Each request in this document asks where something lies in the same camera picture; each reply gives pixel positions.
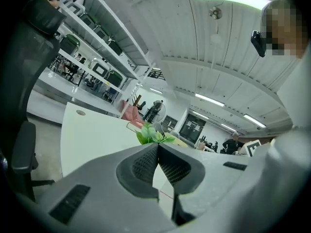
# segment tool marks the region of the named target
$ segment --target black mesh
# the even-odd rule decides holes
[[[132,172],[136,178],[152,185],[157,166],[157,145],[136,159],[132,166]]]
[[[186,177],[191,171],[189,163],[168,151],[159,152],[159,164],[172,186]]]

